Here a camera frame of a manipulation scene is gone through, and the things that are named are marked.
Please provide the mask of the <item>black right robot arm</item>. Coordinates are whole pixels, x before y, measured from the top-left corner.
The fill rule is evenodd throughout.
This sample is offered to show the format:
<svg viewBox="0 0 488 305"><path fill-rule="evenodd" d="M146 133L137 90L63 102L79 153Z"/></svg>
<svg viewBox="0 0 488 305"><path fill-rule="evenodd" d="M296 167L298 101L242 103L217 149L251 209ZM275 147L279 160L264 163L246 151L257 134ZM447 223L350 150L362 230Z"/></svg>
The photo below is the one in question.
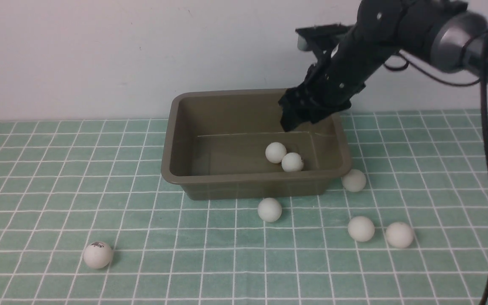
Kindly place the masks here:
<svg viewBox="0 0 488 305"><path fill-rule="evenodd" d="M283 130L349 109L368 78L399 51L488 84L488 22L467 8L461 0L363 0L354 25L296 29L299 49L313 52L317 63L279 100Z"/></svg>

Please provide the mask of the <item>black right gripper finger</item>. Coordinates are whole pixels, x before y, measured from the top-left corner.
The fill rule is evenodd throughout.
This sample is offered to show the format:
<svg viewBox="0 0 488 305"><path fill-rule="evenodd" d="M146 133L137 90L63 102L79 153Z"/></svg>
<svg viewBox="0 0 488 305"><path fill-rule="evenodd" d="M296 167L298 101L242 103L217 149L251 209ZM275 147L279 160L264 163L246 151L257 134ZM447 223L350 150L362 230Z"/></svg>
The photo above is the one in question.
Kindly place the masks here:
<svg viewBox="0 0 488 305"><path fill-rule="evenodd" d="M351 101L347 100L342 103L334 103L328 105L312 105L309 107L309 121L312 124L317 124L320 121L328 118L332 114L345 111L351 108Z"/></svg>
<svg viewBox="0 0 488 305"><path fill-rule="evenodd" d="M291 132L308 121L308 108L299 88L287 89L279 100L282 108L280 125L285 133Z"/></svg>

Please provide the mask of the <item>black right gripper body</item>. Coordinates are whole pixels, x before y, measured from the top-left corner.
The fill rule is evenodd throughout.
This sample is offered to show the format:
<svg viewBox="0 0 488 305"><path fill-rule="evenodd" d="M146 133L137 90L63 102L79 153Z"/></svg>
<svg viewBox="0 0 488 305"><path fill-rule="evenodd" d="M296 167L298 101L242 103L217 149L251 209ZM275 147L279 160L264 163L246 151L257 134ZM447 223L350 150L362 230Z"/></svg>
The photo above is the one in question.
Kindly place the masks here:
<svg viewBox="0 0 488 305"><path fill-rule="evenodd" d="M361 26L352 26L333 50L316 51L317 64L296 88L312 105L328 105L350 100L365 82L393 54L397 46L366 38Z"/></svg>

